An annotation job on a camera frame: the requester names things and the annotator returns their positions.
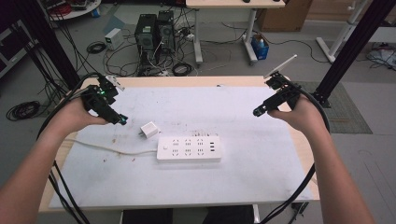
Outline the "round white table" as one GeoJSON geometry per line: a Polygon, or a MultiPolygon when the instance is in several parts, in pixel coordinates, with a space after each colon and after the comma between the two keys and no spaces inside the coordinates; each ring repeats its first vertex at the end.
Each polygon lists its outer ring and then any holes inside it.
{"type": "Polygon", "coordinates": [[[102,0],[42,0],[42,3],[48,2],[50,6],[44,6],[44,9],[49,19],[63,21],[94,12],[99,8],[102,0]]]}

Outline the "blue storage box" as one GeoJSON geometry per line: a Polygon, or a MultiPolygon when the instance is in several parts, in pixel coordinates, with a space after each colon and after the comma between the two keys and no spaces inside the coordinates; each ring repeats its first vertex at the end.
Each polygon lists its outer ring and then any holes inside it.
{"type": "Polygon", "coordinates": [[[265,60],[267,58],[269,45],[263,35],[254,35],[251,38],[251,47],[258,60],[265,60]]]}

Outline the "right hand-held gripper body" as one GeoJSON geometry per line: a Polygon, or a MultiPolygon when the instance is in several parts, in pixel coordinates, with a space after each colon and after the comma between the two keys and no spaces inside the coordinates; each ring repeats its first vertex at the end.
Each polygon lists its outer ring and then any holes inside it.
{"type": "Polygon", "coordinates": [[[288,77],[280,74],[280,71],[283,70],[296,57],[296,54],[292,55],[285,62],[281,63],[279,66],[264,76],[267,78],[265,81],[266,85],[276,91],[273,96],[268,98],[268,102],[264,104],[264,108],[266,110],[277,109],[277,107],[283,103],[287,103],[291,109],[296,106],[297,100],[299,98],[299,92],[297,91],[297,88],[291,84],[288,77]]]}

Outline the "black computer tower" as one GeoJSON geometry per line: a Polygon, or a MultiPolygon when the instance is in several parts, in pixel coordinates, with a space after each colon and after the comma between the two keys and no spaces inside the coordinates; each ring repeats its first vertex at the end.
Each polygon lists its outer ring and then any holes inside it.
{"type": "Polygon", "coordinates": [[[134,37],[143,64],[155,64],[159,61],[157,16],[141,14],[134,30],[134,37]]]}
{"type": "Polygon", "coordinates": [[[157,18],[162,49],[164,52],[175,50],[174,11],[160,10],[157,18]]]}

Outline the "white power supply box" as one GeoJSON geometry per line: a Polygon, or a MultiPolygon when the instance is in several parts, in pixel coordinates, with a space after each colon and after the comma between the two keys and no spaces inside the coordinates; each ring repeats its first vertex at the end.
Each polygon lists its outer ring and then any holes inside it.
{"type": "Polygon", "coordinates": [[[105,36],[105,41],[109,49],[117,49],[124,42],[121,29],[114,28],[105,36]]]}

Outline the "person's right hand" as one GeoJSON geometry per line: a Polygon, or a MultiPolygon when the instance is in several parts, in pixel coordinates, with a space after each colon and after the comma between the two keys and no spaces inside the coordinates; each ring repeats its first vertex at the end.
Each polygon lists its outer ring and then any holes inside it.
{"type": "Polygon", "coordinates": [[[291,111],[271,110],[268,114],[275,119],[286,121],[292,128],[306,136],[313,133],[327,133],[322,116],[303,95],[300,95],[296,106],[291,111]]]}

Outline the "white-legged wooden desk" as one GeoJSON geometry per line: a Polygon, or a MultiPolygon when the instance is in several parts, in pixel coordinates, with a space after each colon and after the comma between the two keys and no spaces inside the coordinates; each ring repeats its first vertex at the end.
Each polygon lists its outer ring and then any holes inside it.
{"type": "Polygon", "coordinates": [[[259,9],[263,8],[282,8],[286,4],[283,0],[185,0],[186,7],[194,11],[194,38],[193,49],[195,62],[200,66],[204,59],[201,49],[200,41],[200,9],[201,8],[248,8],[249,17],[246,36],[243,38],[243,45],[247,51],[248,62],[253,65],[258,61],[257,56],[251,47],[250,41],[252,37],[252,30],[256,13],[259,9]]]}

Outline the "white power strip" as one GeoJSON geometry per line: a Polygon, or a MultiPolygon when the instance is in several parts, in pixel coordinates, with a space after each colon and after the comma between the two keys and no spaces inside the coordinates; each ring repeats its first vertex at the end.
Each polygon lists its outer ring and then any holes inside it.
{"type": "Polygon", "coordinates": [[[221,158],[218,136],[159,138],[157,160],[160,162],[210,162],[221,158]]]}

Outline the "black aluminium frame post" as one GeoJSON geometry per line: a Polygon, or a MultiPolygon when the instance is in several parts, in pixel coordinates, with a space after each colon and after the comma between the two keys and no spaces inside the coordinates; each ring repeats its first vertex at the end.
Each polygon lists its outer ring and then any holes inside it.
{"type": "Polygon", "coordinates": [[[41,44],[51,62],[64,79],[69,89],[80,84],[80,78],[71,64],[56,34],[50,27],[50,22],[37,0],[11,0],[21,21],[30,34],[41,44]]]}
{"type": "Polygon", "coordinates": [[[335,53],[335,61],[314,90],[314,98],[323,105],[336,85],[373,37],[381,23],[396,6],[396,0],[373,0],[355,27],[335,53]]]}

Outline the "white metal stand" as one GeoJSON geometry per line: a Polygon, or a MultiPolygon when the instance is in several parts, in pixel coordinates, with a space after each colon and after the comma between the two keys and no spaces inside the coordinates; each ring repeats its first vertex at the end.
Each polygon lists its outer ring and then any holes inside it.
{"type": "Polygon", "coordinates": [[[367,3],[368,0],[354,0],[352,2],[348,7],[348,9],[352,11],[352,14],[346,20],[341,32],[330,47],[327,46],[321,37],[316,38],[318,45],[330,63],[335,61],[336,51],[340,48],[341,44],[347,40],[348,34],[351,32],[352,28],[357,25],[357,19],[367,3]]]}

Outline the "brown cardboard box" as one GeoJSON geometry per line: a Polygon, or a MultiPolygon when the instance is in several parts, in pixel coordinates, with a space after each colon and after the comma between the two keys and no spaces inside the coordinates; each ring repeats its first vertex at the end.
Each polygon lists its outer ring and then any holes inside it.
{"type": "Polygon", "coordinates": [[[263,32],[300,32],[313,0],[283,0],[282,8],[263,9],[257,24],[263,32]]]}

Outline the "white table mat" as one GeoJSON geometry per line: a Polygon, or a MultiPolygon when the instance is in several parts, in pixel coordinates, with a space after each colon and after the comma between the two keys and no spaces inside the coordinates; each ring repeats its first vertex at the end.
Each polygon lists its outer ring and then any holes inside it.
{"type": "Polygon", "coordinates": [[[301,165],[287,124],[253,110],[266,87],[128,88],[114,109],[126,125],[89,126],[77,135],[62,174],[82,208],[173,207],[283,202],[301,165]],[[146,138],[140,127],[160,132],[146,138]],[[218,136],[222,158],[160,162],[160,137],[218,136]]]}

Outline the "white charger adapter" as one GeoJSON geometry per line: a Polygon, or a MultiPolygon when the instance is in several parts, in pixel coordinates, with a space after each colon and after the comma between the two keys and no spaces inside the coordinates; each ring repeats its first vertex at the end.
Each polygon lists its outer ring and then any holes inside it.
{"type": "Polygon", "coordinates": [[[150,138],[154,136],[155,134],[160,132],[160,129],[157,127],[157,125],[150,121],[149,123],[143,125],[140,127],[140,132],[146,137],[150,138]]]}

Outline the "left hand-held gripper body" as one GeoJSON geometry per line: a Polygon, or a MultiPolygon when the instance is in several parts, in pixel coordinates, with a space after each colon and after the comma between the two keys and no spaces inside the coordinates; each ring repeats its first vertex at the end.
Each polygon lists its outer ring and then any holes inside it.
{"type": "Polygon", "coordinates": [[[125,88],[114,76],[100,75],[98,85],[89,85],[80,95],[87,111],[93,110],[99,117],[121,117],[111,105],[115,102],[118,91],[125,88]]]}

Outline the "grey floor mat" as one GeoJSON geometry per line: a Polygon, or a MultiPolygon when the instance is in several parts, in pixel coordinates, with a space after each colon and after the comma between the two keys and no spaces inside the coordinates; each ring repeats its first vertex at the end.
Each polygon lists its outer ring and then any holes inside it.
{"type": "Polygon", "coordinates": [[[372,130],[342,83],[338,83],[322,105],[331,133],[372,134],[372,130]]]}

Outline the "person's left hand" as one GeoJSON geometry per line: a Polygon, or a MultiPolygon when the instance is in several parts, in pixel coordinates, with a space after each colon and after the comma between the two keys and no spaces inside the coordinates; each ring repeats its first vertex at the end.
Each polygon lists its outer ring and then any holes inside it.
{"type": "Polygon", "coordinates": [[[81,99],[74,99],[67,103],[50,120],[47,131],[59,136],[67,136],[89,125],[105,125],[106,121],[87,112],[81,99]]]}

